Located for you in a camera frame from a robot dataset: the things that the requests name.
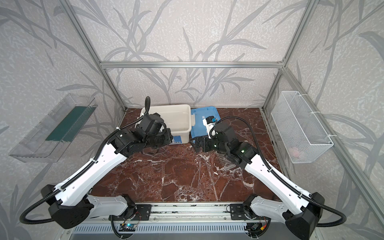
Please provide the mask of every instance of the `blue lid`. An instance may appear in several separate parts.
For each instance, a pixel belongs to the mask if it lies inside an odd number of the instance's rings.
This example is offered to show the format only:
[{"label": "blue lid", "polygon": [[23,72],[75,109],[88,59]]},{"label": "blue lid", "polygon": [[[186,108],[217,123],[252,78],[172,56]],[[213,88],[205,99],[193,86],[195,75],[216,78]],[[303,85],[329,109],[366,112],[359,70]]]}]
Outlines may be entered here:
[{"label": "blue lid", "polygon": [[214,116],[217,120],[220,120],[220,116],[215,107],[205,108],[193,108],[191,109],[191,115],[195,114],[195,126],[192,126],[191,137],[199,137],[207,135],[207,128],[203,124],[203,119]]}]

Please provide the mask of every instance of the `wallpaper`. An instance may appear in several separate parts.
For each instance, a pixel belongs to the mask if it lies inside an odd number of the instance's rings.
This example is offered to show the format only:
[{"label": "wallpaper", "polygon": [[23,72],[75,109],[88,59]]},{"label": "wallpaper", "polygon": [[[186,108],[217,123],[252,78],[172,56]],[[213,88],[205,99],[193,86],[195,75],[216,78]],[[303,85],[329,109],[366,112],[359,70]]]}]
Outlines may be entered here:
[{"label": "wallpaper", "polygon": [[108,69],[127,106],[262,106],[274,68],[115,68]]},{"label": "wallpaper", "polygon": [[[319,192],[325,198],[325,204],[342,211],[347,221],[337,227],[319,228],[323,239],[361,240],[384,239],[384,229],[372,210],[362,198],[359,190],[344,171],[339,159],[330,148],[312,163],[292,164],[277,127],[271,117],[271,111],[281,91],[294,90],[282,76],[278,87],[272,93],[271,101],[265,108],[268,122],[275,137],[276,146],[283,155],[290,179],[309,192]],[[323,212],[320,222],[331,222],[338,218],[327,211]]]},{"label": "wallpaper", "polygon": [[288,63],[384,197],[384,1],[319,5]]},{"label": "wallpaper", "polygon": [[102,61],[281,61],[307,0],[70,0]]},{"label": "wallpaper", "polygon": [[[123,111],[56,1],[0,1],[0,239],[53,239],[56,223],[24,225],[40,189],[74,173],[118,125]],[[8,154],[68,93],[94,96],[93,115],[57,163]],[[46,204],[29,216],[49,218]]]}]

